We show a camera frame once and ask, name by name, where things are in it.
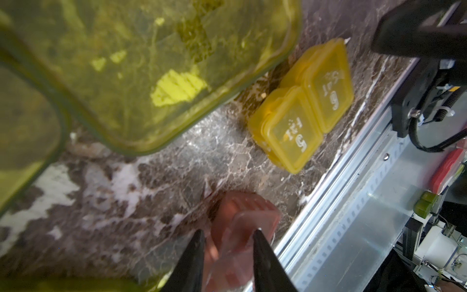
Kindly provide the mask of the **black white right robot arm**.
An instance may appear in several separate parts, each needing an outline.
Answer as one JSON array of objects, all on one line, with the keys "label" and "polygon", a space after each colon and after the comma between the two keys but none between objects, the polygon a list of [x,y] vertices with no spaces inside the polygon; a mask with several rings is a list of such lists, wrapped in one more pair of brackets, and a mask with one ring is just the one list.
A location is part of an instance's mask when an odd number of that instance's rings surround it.
[{"label": "black white right robot arm", "polygon": [[466,1],[405,1],[380,19],[372,40],[373,52],[418,60],[391,99],[392,129],[426,153],[443,152],[467,136],[461,130],[435,146],[418,139],[419,123],[436,102],[445,101],[433,118],[440,122],[467,90],[466,14]]}]

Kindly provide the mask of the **small dark red pillbox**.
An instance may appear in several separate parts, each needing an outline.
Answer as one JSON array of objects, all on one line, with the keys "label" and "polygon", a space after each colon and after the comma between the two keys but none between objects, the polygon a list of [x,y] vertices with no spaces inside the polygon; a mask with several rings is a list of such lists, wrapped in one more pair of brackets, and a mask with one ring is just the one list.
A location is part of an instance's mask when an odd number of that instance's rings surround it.
[{"label": "small dark red pillbox", "polygon": [[253,272],[253,233],[261,229],[270,242],[281,211],[255,193],[227,192],[207,237],[204,292],[225,292],[246,285]]}]

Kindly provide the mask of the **small yellow pillbox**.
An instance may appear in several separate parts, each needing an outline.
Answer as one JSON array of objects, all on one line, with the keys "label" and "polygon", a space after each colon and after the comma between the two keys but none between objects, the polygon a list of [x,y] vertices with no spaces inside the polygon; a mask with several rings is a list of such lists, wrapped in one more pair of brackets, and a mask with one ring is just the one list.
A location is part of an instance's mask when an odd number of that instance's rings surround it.
[{"label": "small yellow pillbox", "polygon": [[346,43],[309,48],[248,120],[269,160],[297,174],[350,108],[355,95]]}]

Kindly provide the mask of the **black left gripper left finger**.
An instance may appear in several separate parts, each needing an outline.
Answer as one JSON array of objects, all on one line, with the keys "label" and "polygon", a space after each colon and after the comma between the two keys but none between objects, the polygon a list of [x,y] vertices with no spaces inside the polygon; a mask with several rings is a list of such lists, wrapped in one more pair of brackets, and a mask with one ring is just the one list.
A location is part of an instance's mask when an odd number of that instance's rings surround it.
[{"label": "black left gripper left finger", "polygon": [[201,292],[206,237],[197,230],[160,292]]}]

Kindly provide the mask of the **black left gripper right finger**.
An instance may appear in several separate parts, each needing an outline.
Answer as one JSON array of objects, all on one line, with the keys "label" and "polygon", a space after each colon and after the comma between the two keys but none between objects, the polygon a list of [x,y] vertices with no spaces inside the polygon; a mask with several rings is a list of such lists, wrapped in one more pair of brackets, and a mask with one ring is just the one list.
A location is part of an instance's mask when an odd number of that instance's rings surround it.
[{"label": "black left gripper right finger", "polygon": [[253,233],[254,287],[256,292],[297,292],[262,230]]}]

